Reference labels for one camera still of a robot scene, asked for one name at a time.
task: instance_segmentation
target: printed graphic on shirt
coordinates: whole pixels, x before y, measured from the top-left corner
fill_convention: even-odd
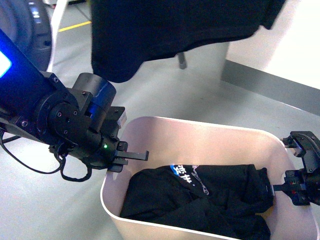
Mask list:
[[[170,165],[171,170],[173,171],[173,173],[177,176],[179,176],[180,178],[186,180],[189,184],[192,183],[192,180],[190,178],[190,175],[186,174],[187,171],[184,168],[183,165]]]
[[[201,181],[200,177],[198,176],[198,173],[196,172],[196,168],[198,167],[199,165],[193,165],[192,168],[193,168],[193,172],[191,173],[192,176],[195,177],[195,179],[197,179],[199,181],[199,183],[201,184],[202,188],[203,188],[203,192],[207,195],[209,195],[209,191],[207,189],[207,187],[203,184],[203,182]]]

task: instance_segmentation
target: plastic container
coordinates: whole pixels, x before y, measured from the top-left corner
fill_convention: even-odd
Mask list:
[[[255,129],[162,117],[141,117],[125,128],[128,152],[150,151],[148,161],[130,160],[121,173],[109,172],[101,202],[125,240],[231,240],[234,238],[118,217],[132,175],[166,165],[239,165],[266,167],[271,184],[282,184],[283,173],[294,170],[282,142]],[[310,206],[294,206],[276,192],[274,206],[262,214],[272,240],[318,240],[319,228]]]

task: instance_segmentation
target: concrete floor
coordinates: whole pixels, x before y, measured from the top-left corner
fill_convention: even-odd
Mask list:
[[[85,3],[70,5],[61,27],[88,19]],[[89,24],[58,35],[53,71],[67,87],[80,73],[92,72],[90,30]],[[320,137],[320,116],[220,81],[227,50],[228,43],[191,50],[185,70],[179,69],[177,58],[146,62],[130,81],[114,84],[112,105],[126,107],[127,123],[160,116],[261,129],[279,138],[299,130]],[[48,147],[40,143],[19,139],[7,147],[32,167],[46,171],[56,166]],[[2,150],[0,159],[1,240],[122,239],[100,202],[104,170],[93,171],[86,182],[73,183],[59,173],[31,172]],[[291,159],[296,168],[302,167],[299,158]],[[80,161],[68,159],[66,174],[81,177],[85,171]],[[312,207],[320,222],[320,208]]]

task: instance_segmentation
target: black t-shirt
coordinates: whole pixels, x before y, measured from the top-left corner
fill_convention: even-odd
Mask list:
[[[91,0],[93,73],[128,81],[145,61],[270,29],[285,0]]]
[[[130,180],[120,217],[218,234],[268,240],[256,215],[273,205],[267,169],[251,165],[171,165]]]

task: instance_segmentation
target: white wall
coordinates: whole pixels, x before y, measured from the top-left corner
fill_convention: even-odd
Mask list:
[[[320,89],[320,0],[287,0],[272,30],[232,42],[226,59]]]

